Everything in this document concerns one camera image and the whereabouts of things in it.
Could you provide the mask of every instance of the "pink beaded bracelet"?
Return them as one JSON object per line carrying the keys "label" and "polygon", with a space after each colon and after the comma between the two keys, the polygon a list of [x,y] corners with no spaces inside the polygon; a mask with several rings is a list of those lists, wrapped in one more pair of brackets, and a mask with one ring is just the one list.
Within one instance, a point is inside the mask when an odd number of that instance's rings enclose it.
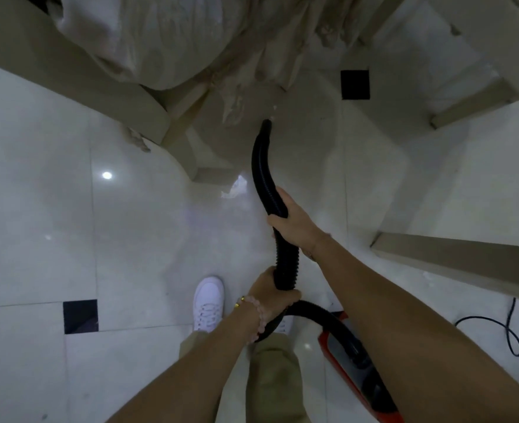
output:
{"label": "pink beaded bracelet", "polygon": [[[258,311],[258,314],[260,316],[259,317],[259,319],[260,319],[259,320],[259,325],[260,326],[258,327],[257,333],[254,334],[252,339],[248,342],[248,344],[252,344],[253,342],[255,342],[260,337],[259,334],[263,334],[263,332],[265,331],[265,326],[267,325],[267,320],[266,320],[266,317],[265,317],[265,310],[263,309],[263,307],[260,304],[260,302],[258,300],[256,300],[252,296],[242,296],[240,301],[243,301],[243,302],[246,302],[246,303],[251,303],[254,306],[256,306],[256,310]],[[234,307],[240,307],[240,303],[237,302],[234,305]]]}

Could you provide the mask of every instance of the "shoelace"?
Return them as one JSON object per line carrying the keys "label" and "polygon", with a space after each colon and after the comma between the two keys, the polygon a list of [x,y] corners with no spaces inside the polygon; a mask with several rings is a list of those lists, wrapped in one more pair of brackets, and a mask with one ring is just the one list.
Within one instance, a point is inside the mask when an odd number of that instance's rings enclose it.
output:
{"label": "shoelace", "polygon": [[203,304],[199,309],[199,319],[197,319],[197,329],[205,328],[212,330],[220,320],[220,306],[212,303]]}

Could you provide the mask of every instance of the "glossy floor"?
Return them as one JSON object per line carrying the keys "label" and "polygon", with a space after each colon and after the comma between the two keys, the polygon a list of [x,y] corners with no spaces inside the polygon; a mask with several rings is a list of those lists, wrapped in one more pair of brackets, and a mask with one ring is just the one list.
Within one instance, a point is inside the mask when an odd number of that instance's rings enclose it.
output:
{"label": "glossy floor", "polygon": [[[0,71],[0,422],[102,423],[175,362],[203,277],[223,278],[229,308],[273,263],[249,172],[266,117],[274,118],[276,181],[355,256],[448,320],[505,318],[511,297],[369,251],[383,226],[519,244],[519,104],[432,131],[428,110],[462,96],[453,71],[479,65],[471,75],[479,74],[483,63],[445,24],[422,26],[432,13],[411,2],[397,19],[403,27],[344,61],[369,67],[370,101],[342,101],[337,72],[304,71],[288,93],[250,91],[242,123],[227,129],[219,99],[209,99],[188,136],[202,167],[234,173],[228,185],[206,175],[189,182],[165,151],[149,143],[143,153],[115,121]],[[415,43],[429,41],[446,42],[444,52]],[[461,47],[467,52],[457,55]],[[452,56],[461,57],[443,69],[438,57]],[[440,95],[445,83],[451,94]],[[308,300],[340,306],[306,258],[298,287]],[[78,299],[98,300],[99,332],[64,335],[61,303]],[[519,335],[519,302],[512,324]],[[469,321],[462,329],[519,381],[519,358],[500,327]],[[293,333],[312,422],[372,421],[323,359],[318,332],[298,321]],[[247,371],[243,353],[219,422],[244,421]]]}

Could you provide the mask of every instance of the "black vacuum hose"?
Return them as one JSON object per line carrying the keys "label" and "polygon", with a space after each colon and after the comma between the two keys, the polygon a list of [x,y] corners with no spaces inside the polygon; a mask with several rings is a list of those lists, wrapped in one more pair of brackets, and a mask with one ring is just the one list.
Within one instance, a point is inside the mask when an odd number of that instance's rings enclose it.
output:
{"label": "black vacuum hose", "polygon": [[[289,215],[287,207],[275,189],[267,162],[270,134],[271,121],[264,120],[252,151],[252,176],[257,193],[267,213],[287,218]],[[276,229],[274,229],[274,232],[277,245],[277,262],[273,273],[275,287],[283,291],[290,291],[294,289],[297,281],[298,247],[287,242]],[[258,341],[268,337],[277,328],[285,314],[302,316],[318,323],[340,342],[351,361],[358,368],[369,366],[370,360],[367,352],[351,331],[327,310],[303,300],[297,301],[268,323],[265,332],[260,335]]]}

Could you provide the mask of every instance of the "electrical cable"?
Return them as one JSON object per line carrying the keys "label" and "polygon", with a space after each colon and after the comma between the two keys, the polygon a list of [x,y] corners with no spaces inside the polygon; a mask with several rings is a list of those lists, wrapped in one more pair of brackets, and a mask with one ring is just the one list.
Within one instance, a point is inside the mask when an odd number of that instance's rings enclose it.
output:
{"label": "electrical cable", "polygon": [[514,297],[512,299],[512,306],[510,307],[510,311],[508,312],[508,316],[506,317],[505,325],[502,322],[499,322],[495,319],[487,318],[485,316],[466,316],[466,317],[461,318],[460,320],[456,321],[454,325],[457,327],[461,322],[463,322],[464,320],[468,320],[468,319],[484,319],[484,320],[489,320],[490,322],[494,322],[495,324],[498,324],[504,328],[504,330],[506,331],[506,343],[508,343],[508,348],[510,349],[510,352],[512,353],[512,355],[519,357],[519,352],[516,353],[514,351],[514,348],[512,347],[512,343],[510,342],[510,334],[512,334],[514,336],[514,338],[516,339],[516,341],[518,342],[518,346],[519,346],[519,337],[516,335],[516,333],[514,331],[512,331],[510,329],[510,320],[512,319],[512,313],[514,313],[514,307],[516,307],[516,297]]}

